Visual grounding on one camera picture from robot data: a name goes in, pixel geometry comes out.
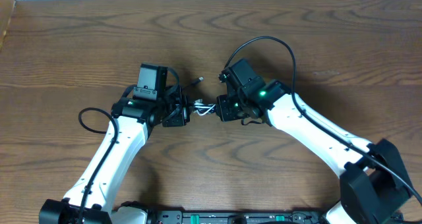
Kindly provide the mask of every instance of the wire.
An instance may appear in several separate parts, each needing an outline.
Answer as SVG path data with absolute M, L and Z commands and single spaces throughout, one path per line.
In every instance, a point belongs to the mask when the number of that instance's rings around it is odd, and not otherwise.
M 190 87 L 190 86 L 196 86 L 199 82 L 204 81 L 204 77 L 200 76 L 197 79 L 193 80 L 189 85 L 185 86 L 184 88 L 182 88 L 182 90 L 186 90 L 186 88 Z
M 110 120 L 110 122 L 113 125 L 114 136 L 113 136 L 113 139 L 111 139 L 111 143 L 110 143 L 108 149 L 105 151 L 103 157 L 101 158 L 100 162 L 98 163 L 97 167 L 95 168 L 94 172 L 92 173 L 92 175 L 91 175 L 91 177 L 88 181 L 88 184 L 85 186 L 84 196 L 82 197 L 82 201 L 80 202 L 80 207 L 79 207 L 78 224 L 83 223 L 84 208 L 85 208 L 85 205 L 86 205 L 86 199 L 87 199 L 89 193 L 91 192 L 91 187 L 94 184 L 94 179 L 95 179 L 96 175 L 98 174 L 98 171 L 101 169 L 101 166 L 103 165 L 104 161 L 106 160 L 106 158 L 107 158 L 108 154 L 110 153 L 111 149 L 113 148 L 114 144 L 116 143 L 117 137 L 119 136 L 119 129 L 117 128 L 117 123 L 115 122 L 113 117 L 109 113 L 105 112 L 102 109 L 98 109 L 98 108 L 88 107 L 88 108 L 85 108 L 85 109 L 83 109 L 82 111 L 79 112 L 78 120 L 79 120 L 80 125 L 82 125 L 82 127 L 84 127 L 86 130 L 88 130 L 90 132 L 95 132 L 95 133 L 98 133 L 98 134 L 105 134 L 106 133 L 106 131 L 99 131 L 99 130 L 91 129 L 91 128 L 87 127 L 82 122 L 82 114 L 87 112 L 87 111 L 97 111 L 97 112 L 100 112 L 100 113 L 104 114 L 105 116 L 107 116 L 107 118 Z
M 127 97 L 132 92 L 133 88 L 135 88 L 136 86 L 137 86 L 136 84 L 128 86 L 126 90 L 123 92 L 123 95 L 121 95 L 121 97 Z
M 195 108 L 197 108 L 197 109 L 209 109 L 209 108 L 211 108 L 212 106 L 201 106 L 201 105 L 197 105 L 197 106 L 195 106 Z
M 206 115 L 207 113 L 209 113 L 215 106 L 216 106 L 216 104 L 214 104 L 211 108 L 209 108 L 207 111 L 205 111 L 203 113 L 199 113 L 198 111 L 196 111 L 196 112 L 198 113 L 199 116 L 203 116 L 203 115 Z
M 172 93 L 174 93 L 178 89 L 179 83 L 180 83 L 179 75 L 177 75 L 177 72 L 170 67 L 168 67 L 167 70 L 176 78 L 176 84 L 174 84 L 170 89 L 168 89 L 168 90 L 166 90 L 166 92 L 164 92 L 165 98 L 170 96 Z
M 286 42 L 279 40 L 278 38 L 275 38 L 275 37 L 272 37 L 272 36 L 259 36 L 259 37 L 253 38 L 253 39 L 245 42 L 243 45 L 241 45 L 239 48 L 237 48 L 233 52 L 233 54 L 231 54 L 229 60 L 227 61 L 226 65 L 224 66 L 224 68 L 226 68 L 230 64 L 231 60 L 235 57 L 236 53 L 239 52 L 239 50 L 241 50 L 246 45 L 249 45 L 252 42 L 255 42 L 257 40 L 263 40 L 263 39 L 274 40 L 275 42 L 278 42 L 278 43 L 284 45 L 290 53 L 291 60 L 293 61 L 293 75 L 292 75 L 292 79 L 291 79 L 291 99 L 293 100 L 293 104 L 296 106 L 296 109 L 298 110 L 298 112 L 300 112 L 300 114 L 302 116 L 304 116 L 304 118 L 306 118 L 311 124 L 315 125 L 317 128 L 321 129 L 323 132 L 327 133 L 327 135 L 331 136 L 333 139 L 337 140 L 339 143 L 341 143 L 341 144 L 345 145 L 347 148 L 359 153 L 364 158 L 368 159 L 369 161 L 372 161 L 373 163 L 377 164 L 381 169 L 385 170 L 386 172 L 390 173 L 392 176 L 396 177 L 400 182 L 403 183 L 403 185 L 415 196 L 417 201 L 422 205 L 422 197 L 419 195 L 419 193 L 416 191 L 416 189 L 414 189 L 410 184 L 408 184 L 405 180 L 403 180 L 403 178 L 401 178 L 401 176 L 399 176 L 395 171 L 391 170 L 390 168 L 388 168 L 387 166 L 385 166 L 384 164 L 379 162 L 378 159 L 372 157 L 371 155 L 368 155 L 363 150 L 356 148 L 352 143 L 346 142 L 345 140 L 343 140 L 342 138 L 340 138 L 339 136 L 337 136 L 333 132 L 329 131 L 327 128 L 318 124 L 316 121 L 314 121 L 312 118 L 310 118 L 310 116 L 306 113 L 305 110 L 300 108 L 299 104 L 296 101 L 296 96 L 295 96 L 296 59 L 295 59 L 295 55 L 293 54 L 293 50 L 291 50 L 290 46 Z
M 176 109 L 174 109 L 169 115 L 167 115 L 166 117 L 164 117 L 162 119 L 162 123 L 166 122 L 167 120 L 173 118 L 174 116 L 176 116 L 176 114 L 178 114 L 180 112 L 180 105 L 178 105 L 176 107 Z
M 240 121 L 240 124 L 241 125 L 243 125 L 243 126 L 247 126 L 248 124 L 256 124 L 256 125 L 262 125 L 262 124 L 264 124 L 264 122 L 258 122 L 258 121 L 249 121 L 248 123 L 245 123 L 245 119 L 246 118 L 243 118 L 241 121 Z

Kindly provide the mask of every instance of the black plastic housing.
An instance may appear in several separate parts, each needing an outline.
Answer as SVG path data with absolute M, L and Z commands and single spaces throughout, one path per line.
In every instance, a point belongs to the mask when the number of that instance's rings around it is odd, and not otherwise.
M 143 63 L 140 66 L 138 84 L 133 88 L 134 99 L 157 101 L 164 95 L 167 67 Z
M 84 209 L 84 224 L 111 224 L 108 212 L 101 211 L 101 206 Z M 68 224 L 78 219 L 79 207 L 70 205 L 69 199 L 61 201 L 47 199 L 40 210 L 40 224 Z
M 370 145 L 370 155 L 397 172 L 411 185 L 409 175 L 395 145 L 383 139 L 377 145 Z M 367 175 L 364 167 L 375 171 Z M 357 163 L 346 163 L 346 171 L 340 175 L 341 202 L 346 213 L 356 223 L 380 224 L 410 198 L 409 190 L 398 179 L 362 158 Z
M 172 111 L 175 115 L 169 119 L 162 121 L 163 127 L 170 126 L 185 126 L 191 121 L 191 111 L 188 106 L 188 97 L 182 94 L 182 89 L 179 87 L 172 95 L 173 103 L 166 105 L 166 113 L 169 114 Z
M 269 124 L 267 110 L 274 107 L 277 99 L 290 93 L 289 87 L 277 80 L 266 84 L 246 59 L 225 68 L 218 77 L 227 85 L 227 95 L 218 96 L 216 106 L 216 114 L 223 122 L 251 117 Z

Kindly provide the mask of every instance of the green connector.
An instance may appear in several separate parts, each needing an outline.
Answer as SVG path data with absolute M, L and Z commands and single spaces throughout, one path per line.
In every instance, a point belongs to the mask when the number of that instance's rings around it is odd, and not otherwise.
M 284 216 L 276 216 L 276 221 L 284 221 Z
M 191 215 L 191 224 L 199 224 L 199 215 Z

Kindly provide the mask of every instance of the wooden table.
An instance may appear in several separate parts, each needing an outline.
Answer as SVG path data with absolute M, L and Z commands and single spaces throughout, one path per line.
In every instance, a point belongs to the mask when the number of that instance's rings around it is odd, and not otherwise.
M 141 62 L 175 68 L 183 84 L 205 77 L 189 93 L 212 102 L 226 92 L 216 76 L 227 58 L 260 35 L 293 48 L 297 91 L 312 108 L 397 145 L 422 192 L 421 19 L 422 0 L 19 1 L 0 52 L 0 222 L 37 223 L 45 199 L 72 187 L 103 139 L 78 112 L 110 110 Z M 256 42 L 241 56 L 290 84 L 280 45 Z M 99 114 L 84 120 L 107 127 Z M 153 130 L 115 203 L 328 209 L 338 198 L 333 172 L 289 135 L 192 115 L 187 126 Z M 402 211 L 421 218 L 415 199 Z

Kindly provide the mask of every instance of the robotic arm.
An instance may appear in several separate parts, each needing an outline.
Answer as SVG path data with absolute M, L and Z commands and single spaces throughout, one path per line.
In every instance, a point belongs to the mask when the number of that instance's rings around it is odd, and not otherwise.
M 176 77 L 177 83 L 173 86 L 166 86 L 168 71 Z M 129 99 L 127 96 L 132 90 L 133 98 Z M 40 223 L 145 223 L 146 212 L 137 208 L 122 207 L 112 215 L 117 191 L 154 126 L 185 126 L 190 121 L 191 108 L 187 101 L 173 69 L 143 63 L 138 84 L 125 90 L 111 108 L 111 115 L 96 108 L 82 110 L 79 114 L 81 125 L 92 132 L 104 133 L 104 140 L 63 199 L 45 202 L 40 211 Z M 106 132 L 92 130 L 82 122 L 82 113 L 89 110 L 109 117 Z
M 244 125 L 246 118 L 261 119 L 292 135 L 339 177 L 341 198 L 321 217 L 325 222 L 385 223 L 411 198 L 413 193 L 406 184 L 413 187 L 406 168 L 389 141 L 374 145 L 345 131 L 311 109 L 281 82 L 266 84 L 245 59 L 226 67 L 219 78 L 227 84 L 227 95 L 217 98 L 216 113 L 222 121 L 241 119 Z M 380 165 L 395 170 L 404 182 L 373 163 L 374 157 L 382 160 Z M 375 172 L 367 175 L 368 168 Z
M 311 109 L 294 92 L 295 68 L 293 84 L 289 88 L 277 80 L 265 83 L 245 59 L 229 66 L 242 47 L 261 38 L 284 44 L 292 55 L 295 67 L 293 53 L 284 42 L 270 36 L 255 38 L 235 51 L 219 75 L 220 81 L 227 85 L 227 94 L 218 96 L 217 103 L 209 108 L 202 106 L 206 111 L 198 114 L 215 111 L 223 122 L 239 119 L 242 125 L 259 123 L 250 121 L 245 124 L 247 118 L 261 119 L 261 123 L 274 126 L 303 143 L 339 177 L 341 198 L 329 211 L 318 215 L 271 213 L 266 217 L 254 213 L 253 220 L 248 215 L 237 218 L 222 213 L 218 214 L 219 218 L 213 213 L 200 217 L 200 213 L 181 211 L 152 215 L 148 210 L 131 204 L 112 212 L 117 191 L 129 165 L 145 145 L 154 126 L 184 126 L 189 122 L 193 110 L 188 98 L 182 94 L 177 74 L 171 68 L 142 64 L 138 84 L 127 88 L 113 105 L 111 115 L 108 115 L 111 122 L 107 132 L 104 132 L 104 141 L 89 166 L 60 202 L 45 201 L 40 211 L 40 223 L 176 224 L 185 223 L 183 220 L 189 218 L 191 224 L 246 224 L 249 221 L 270 223 L 274 220 L 286 223 L 285 218 L 289 218 L 290 222 L 287 223 L 312 224 L 318 220 L 328 224 L 380 224 L 389 221 L 412 195 L 420 200 L 397 148 L 387 140 L 374 145 Z M 173 86 L 166 86 L 168 71 L 176 77 L 177 83 Z M 133 98 L 129 99 L 127 96 L 132 90 Z M 88 130 L 98 132 L 85 126 L 81 119 L 80 122 Z M 367 175 L 365 171 L 368 168 L 375 171 Z M 171 221 L 159 221 L 159 216 Z

